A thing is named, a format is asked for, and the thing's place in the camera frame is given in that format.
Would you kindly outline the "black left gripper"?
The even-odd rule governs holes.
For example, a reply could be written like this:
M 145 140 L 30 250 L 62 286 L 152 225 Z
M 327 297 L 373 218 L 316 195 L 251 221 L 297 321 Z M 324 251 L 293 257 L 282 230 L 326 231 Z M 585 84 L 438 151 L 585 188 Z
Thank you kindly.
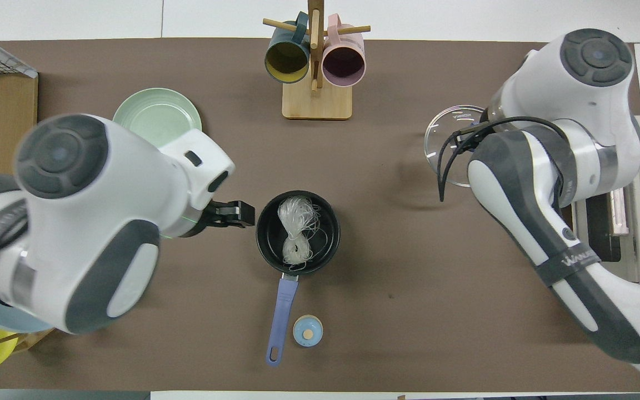
M 255 226 L 254 218 L 244 219 L 242 216 L 255 216 L 256 208 L 242 201 L 216 202 L 211 201 L 204 208 L 197 223 L 180 238 L 196 236 L 208 227 L 213 228 L 248 228 Z

